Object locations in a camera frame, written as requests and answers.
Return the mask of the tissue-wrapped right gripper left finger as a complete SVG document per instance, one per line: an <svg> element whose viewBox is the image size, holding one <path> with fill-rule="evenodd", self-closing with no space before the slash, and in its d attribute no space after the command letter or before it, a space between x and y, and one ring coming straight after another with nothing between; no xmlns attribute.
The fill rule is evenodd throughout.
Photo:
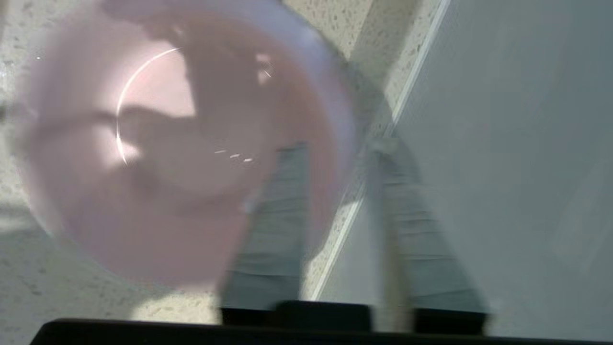
<svg viewBox="0 0 613 345"><path fill-rule="evenodd" d="M224 326L260 327L299 299L309 229L308 149L283 147L268 182L249 202L250 225L220 294Z"/></svg>

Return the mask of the tissue-wrapped right gripper right finger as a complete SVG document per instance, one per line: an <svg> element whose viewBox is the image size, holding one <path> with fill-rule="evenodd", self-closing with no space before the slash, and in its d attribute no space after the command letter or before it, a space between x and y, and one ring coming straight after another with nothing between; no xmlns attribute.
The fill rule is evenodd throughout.
<svg viewBox="0 0 613 345"><path fill-rule="evenodd" d="M397 138L368 147L366 200L382 278L385 331L484 335L489 310L447 242L411 151Z"/></svg>

